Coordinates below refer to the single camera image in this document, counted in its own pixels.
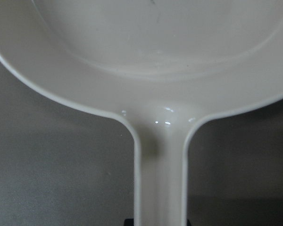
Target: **skillet handle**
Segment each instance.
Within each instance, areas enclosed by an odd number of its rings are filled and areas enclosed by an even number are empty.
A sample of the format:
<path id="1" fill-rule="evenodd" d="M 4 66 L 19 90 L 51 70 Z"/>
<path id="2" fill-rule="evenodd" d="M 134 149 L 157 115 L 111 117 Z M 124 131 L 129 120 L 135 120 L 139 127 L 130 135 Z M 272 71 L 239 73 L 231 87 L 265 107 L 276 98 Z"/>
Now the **skillet handle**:
<path id="1" fill-rule="evenodd" d="M 134 157 L 134 226 L 186 226 L 186 130 L 169 123 L 139 132 Z"/>

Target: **cooking surface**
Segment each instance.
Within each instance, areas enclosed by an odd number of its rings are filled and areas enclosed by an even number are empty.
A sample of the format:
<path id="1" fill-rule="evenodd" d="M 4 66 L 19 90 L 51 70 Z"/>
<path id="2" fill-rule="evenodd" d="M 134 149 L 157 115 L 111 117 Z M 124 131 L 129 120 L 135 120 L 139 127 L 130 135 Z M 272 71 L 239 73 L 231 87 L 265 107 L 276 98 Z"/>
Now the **cooking surface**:
<path id="1" fill-rule="evenodd" d="M 274 0 L 32 2 L 80 60 L 152 79 L 216 75 L 264 47 L 283 21 Z"/>
<path id="2" fill-rule="evenodd" d="M 192 225 L 283 225 L 283 100 L 202 126 L 189 159 Z M 0 63 L 0 226 L 132 217 L 128 130 L 39 95 Z"/>

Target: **dark base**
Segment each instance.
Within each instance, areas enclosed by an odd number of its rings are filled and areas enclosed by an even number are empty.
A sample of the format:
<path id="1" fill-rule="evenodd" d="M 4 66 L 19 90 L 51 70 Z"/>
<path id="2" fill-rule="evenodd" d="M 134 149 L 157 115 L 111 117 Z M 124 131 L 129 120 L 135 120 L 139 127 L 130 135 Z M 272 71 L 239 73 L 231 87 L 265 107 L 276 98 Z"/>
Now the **dark base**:
<path id="1" fill-rule="evenodd" d="M 134 219 L 126 219 L 124 222 L 124 226 L 134 226 Z M 188 220 L 187 226 L 191 226 L 190 221 Z"/>

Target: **gray background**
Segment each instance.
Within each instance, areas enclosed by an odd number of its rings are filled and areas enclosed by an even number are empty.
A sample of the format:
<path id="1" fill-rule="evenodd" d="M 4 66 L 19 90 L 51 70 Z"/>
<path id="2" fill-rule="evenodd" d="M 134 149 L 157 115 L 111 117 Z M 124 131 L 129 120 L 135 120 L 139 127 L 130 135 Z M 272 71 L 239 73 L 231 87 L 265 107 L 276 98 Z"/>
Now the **gray background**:
<path id="1" fill-rule="evenodd" d="M 202 126 L 189 151 L 194 226 L 283 225 L 283 100 Z M 55 103 L 0 63 L 0 226 L 121 226 L 133 217 L 133 139 Z"/>

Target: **white enamel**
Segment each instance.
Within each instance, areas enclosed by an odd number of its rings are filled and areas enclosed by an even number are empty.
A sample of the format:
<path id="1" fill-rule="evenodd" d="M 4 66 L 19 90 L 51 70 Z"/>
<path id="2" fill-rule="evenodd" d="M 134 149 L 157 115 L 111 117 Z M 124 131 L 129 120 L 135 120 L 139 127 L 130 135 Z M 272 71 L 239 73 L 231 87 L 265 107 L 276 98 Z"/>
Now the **white enamel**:
<path id="1" fill-rule="evenodd" d="M 283 98 L 283 0 L 0 0 L 0 61 L 48 98 L 122 122 L 134 225 L 185 226 L 195 130 Z"/>

